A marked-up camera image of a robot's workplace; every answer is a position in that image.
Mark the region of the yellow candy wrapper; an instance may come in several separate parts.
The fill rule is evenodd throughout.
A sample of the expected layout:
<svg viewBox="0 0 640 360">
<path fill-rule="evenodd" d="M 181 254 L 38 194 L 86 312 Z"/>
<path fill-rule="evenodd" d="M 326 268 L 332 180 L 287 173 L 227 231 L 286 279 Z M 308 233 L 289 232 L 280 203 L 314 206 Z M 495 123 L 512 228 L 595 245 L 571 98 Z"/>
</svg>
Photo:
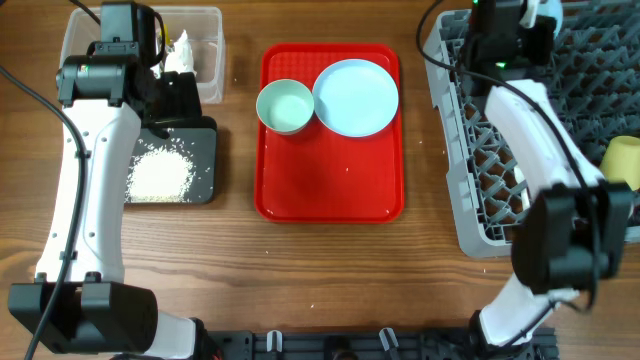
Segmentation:
<svg viewBox="0 0 640 360">
<path fill-rule="evenodd" d="M 158 52 L 161 52 L 167 47 L 167 32 L 168 30 L 165 25 L 156 28 L 156 49 Z"/>
</svg>

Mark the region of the yellow plastic cup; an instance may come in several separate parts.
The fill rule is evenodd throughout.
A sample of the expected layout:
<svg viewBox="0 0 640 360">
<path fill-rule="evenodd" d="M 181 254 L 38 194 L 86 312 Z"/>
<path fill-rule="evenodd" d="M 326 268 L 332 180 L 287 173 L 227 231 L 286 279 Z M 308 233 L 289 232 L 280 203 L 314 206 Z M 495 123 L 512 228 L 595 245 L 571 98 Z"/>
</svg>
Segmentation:
<svg viewBox="0 0 640 360">
<path fill-rule="evenodd" d="M 639 139 L 633 136 L 617 136 L 610 141 L 600 170 L 609 182 L 625 182 L 632 191 L 637 191 L 639 166 Z"/>
</svg>

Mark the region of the mint green bowl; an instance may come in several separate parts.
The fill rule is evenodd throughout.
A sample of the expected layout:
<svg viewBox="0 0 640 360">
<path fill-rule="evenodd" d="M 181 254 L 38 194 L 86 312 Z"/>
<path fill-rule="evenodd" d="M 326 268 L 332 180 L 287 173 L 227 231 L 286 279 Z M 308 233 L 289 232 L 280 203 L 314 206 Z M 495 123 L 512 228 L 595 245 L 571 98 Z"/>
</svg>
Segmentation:
<svg viewBox="0 0 640 360">
<path fill-rule="evenodd" d="M 293 79 L 267 84 L 256 100 L 256 113 L 269 130 L 292 135 L 301 131 L 314 114 L 314 98 L 307 86 Z"/>
</svg>

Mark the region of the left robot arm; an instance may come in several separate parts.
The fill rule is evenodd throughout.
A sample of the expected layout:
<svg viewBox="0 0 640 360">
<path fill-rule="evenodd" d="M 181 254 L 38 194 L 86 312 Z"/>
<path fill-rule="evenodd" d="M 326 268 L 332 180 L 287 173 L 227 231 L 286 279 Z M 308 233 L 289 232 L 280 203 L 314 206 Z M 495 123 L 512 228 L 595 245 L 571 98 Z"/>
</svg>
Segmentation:
<svg viewBox="0 0 640 360">
<path fill-rule="evenodd" d="M 106 1 L 101 37 L 68 57 L 50 110 L 65 144 L 54 217 L 34 279 L 9 290 L 8 308 L 33 346 L 115 359 L 219 359 L 203 322 L 162 312 L 154 293 L 124 281 L 126 181 L 142 130 L 215 129 L 191 73 L 155 75 L 165 54 L 161 15 L 134 1 Z"/>
</svg>

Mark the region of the white tissue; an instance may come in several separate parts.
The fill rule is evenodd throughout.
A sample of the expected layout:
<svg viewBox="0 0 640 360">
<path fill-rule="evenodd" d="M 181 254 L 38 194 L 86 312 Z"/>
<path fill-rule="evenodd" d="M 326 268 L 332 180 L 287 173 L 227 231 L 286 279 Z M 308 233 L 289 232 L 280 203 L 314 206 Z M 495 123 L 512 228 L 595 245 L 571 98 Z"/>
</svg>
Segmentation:
<svg viewBox="0 0 640 360">
<path fill-rule="evenodd" d="M 165 59 L 164 71 L 196 75 L 194 64 L 193 50 L 189 43 L 189 37 L 187 32 L 183 31 L 178 40 L 173 43 L 173 50 L 168 53 Z"/>
</svg>

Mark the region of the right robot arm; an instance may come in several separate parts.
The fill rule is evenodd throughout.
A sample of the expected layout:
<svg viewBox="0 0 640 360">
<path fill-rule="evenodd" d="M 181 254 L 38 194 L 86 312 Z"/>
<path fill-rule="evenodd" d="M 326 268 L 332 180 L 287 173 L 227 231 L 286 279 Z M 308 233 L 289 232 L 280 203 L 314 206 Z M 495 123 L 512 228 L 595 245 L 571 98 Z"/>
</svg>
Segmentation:
<svg viewBox="0 0 640 360">
<path fill-rule="evenodd" d="M 465 93 L 506 140 L 531 206 L 511 248 L 513 275 L 477 315 L 488 356 L 530 341 L 559 305 L 595 302 L 617 275 L 633 195 L 585 158 L 558 119 L 546 86 L 557 19 L 536 1 L 476 1 L 459 57 Z"/>
</svg>

